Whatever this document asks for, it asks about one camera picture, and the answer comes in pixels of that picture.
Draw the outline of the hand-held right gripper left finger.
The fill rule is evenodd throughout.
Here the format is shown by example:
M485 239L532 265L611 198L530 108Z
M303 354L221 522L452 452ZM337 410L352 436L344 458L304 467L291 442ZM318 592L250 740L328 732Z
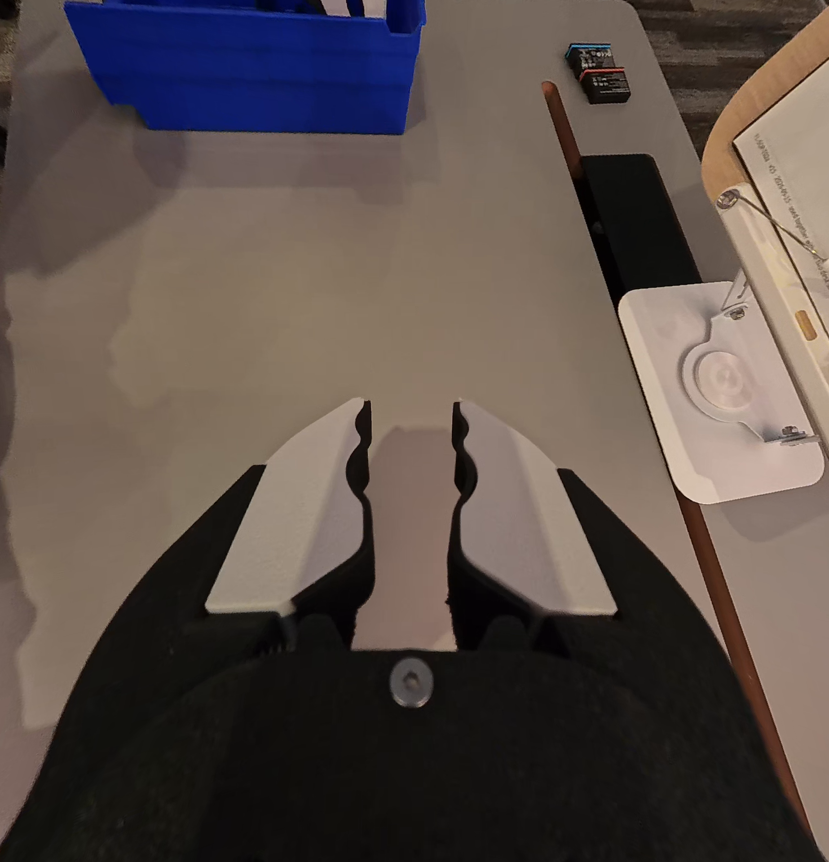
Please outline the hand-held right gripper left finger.
M210 615L273 613L289 629L323 615L352 645L376 580L371 438L371 403L355 397L270 456L205 600Z

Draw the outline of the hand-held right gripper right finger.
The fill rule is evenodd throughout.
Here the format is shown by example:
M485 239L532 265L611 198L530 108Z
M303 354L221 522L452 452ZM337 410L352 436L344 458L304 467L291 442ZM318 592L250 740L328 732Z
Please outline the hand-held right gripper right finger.
M537 639L553 617L615 617L617 604L560 470L528 437L469 400L452 406L454 484L446 559L457 648L498 617Z

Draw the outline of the blue plastic bin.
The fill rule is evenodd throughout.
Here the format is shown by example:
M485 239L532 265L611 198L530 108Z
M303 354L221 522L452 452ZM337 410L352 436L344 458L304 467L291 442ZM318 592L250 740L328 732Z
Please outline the blue plastic bin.
M153 130L401 135L425 2L65 2L107 101Z

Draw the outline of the wooden document stand white base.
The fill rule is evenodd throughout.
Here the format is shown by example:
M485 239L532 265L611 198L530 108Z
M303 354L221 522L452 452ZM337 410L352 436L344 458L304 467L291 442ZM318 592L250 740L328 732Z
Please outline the wooden document stand white base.
M829 8L744 84L701 175L734 279L633 290L619 318L670 476L703 505L796 490L829 464L829 310L808 292L734 140L829 59Z

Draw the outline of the black phone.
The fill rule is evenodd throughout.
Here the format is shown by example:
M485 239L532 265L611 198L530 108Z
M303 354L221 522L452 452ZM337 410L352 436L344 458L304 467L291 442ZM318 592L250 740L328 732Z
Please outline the black phone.
M609 296L700 284L669 192L649 154L584 155L573 182Z

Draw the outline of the small black box red label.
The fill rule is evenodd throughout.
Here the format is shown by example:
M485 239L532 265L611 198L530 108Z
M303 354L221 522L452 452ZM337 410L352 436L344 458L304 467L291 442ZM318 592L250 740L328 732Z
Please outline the small black box red label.
M591 105L623 104L632 94L623 67L589 68L578 82Z

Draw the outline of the printed instruction sheet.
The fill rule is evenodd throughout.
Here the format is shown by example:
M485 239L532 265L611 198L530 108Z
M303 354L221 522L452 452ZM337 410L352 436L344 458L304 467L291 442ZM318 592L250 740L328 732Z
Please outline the printed instruction sheet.
M762 207L829 310L829 59L734 140Z

